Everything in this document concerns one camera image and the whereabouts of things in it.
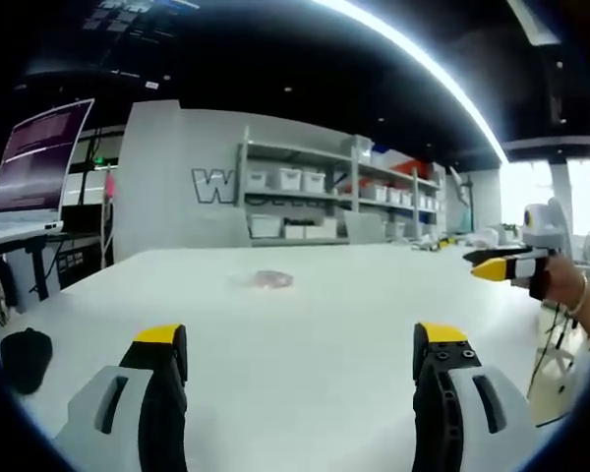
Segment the white tabletop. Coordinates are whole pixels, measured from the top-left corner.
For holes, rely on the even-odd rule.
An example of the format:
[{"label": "white tabletop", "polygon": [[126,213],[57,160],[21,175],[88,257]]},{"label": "white tabletop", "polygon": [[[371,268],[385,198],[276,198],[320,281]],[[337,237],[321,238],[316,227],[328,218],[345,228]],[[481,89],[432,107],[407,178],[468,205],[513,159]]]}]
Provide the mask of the white tabletop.
[{"label": "white tabletop", "polygon": [[[23,402],[49,437],[70,398],[142,329],[188,334],[186,459],[194,471],[402,471],[415,446],[413,325],[456,325],[526,392],[539,303],[476,279],[461,248],[339,246],[137,255],[40,303],[54,355]],[[259,269],[294,276],[254,289]]]}]

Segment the human hand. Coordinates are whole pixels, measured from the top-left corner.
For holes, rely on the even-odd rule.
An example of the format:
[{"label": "human hand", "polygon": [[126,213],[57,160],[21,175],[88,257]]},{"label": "human hand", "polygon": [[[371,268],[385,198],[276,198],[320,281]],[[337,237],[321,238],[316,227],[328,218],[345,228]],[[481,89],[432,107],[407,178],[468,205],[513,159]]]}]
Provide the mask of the human hand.
[{"label": "human hand", "polygon": [[546,266],[547,299],[573,310],[583,296],[585,284],[581,271],[564,256],[551,256]]}]

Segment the bracelet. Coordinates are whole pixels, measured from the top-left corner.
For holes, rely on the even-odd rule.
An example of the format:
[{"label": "bracelet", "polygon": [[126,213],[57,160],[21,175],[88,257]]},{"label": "bracelet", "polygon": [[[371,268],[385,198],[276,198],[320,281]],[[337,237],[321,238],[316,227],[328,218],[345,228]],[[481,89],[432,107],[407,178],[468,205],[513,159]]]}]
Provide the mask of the bracelet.
[{"label": "bracelet", "polygon": [[568,310],[572,317],[576,316],[577,313],[581,311],[581,307],[583,307],[583,304],[586,303],[586,299],[588,298],[588,277],[586,277],[585,273],[582,273],[581,276],[583,277],[583,293],[581,294],[581,298],[577,305],[572,310]]}]

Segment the monitor screen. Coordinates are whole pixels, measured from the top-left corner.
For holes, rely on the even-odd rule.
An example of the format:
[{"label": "monitor screen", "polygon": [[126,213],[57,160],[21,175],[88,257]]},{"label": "monitor screen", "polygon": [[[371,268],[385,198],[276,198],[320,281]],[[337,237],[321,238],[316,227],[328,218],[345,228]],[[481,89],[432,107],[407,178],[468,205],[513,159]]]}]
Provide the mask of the monitor screen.
[{"label": "monitor screen", "polygon": [[0,164],[0,212],[59,210],[92,104],[93,99],[53,108],[14,127]]}]

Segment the wall lettering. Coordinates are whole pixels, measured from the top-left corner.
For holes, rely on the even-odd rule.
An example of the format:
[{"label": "wall lettering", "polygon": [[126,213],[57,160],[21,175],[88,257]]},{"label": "wall lettering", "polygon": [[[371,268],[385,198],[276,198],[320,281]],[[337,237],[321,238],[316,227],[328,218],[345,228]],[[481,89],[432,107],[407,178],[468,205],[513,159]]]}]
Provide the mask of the wall lettering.
[{"label": "wall lettering", "polygon": [[[193,169],[193,184],[197,194],[197,202],[200,204],[224,204],[234,203],[234,170],[226,169]],[[304,200],[284,200],[280,198],[248,197],[247,204],[253,207],[273,205],[275,207],[312,207],[322,208],[323,202]]]}]

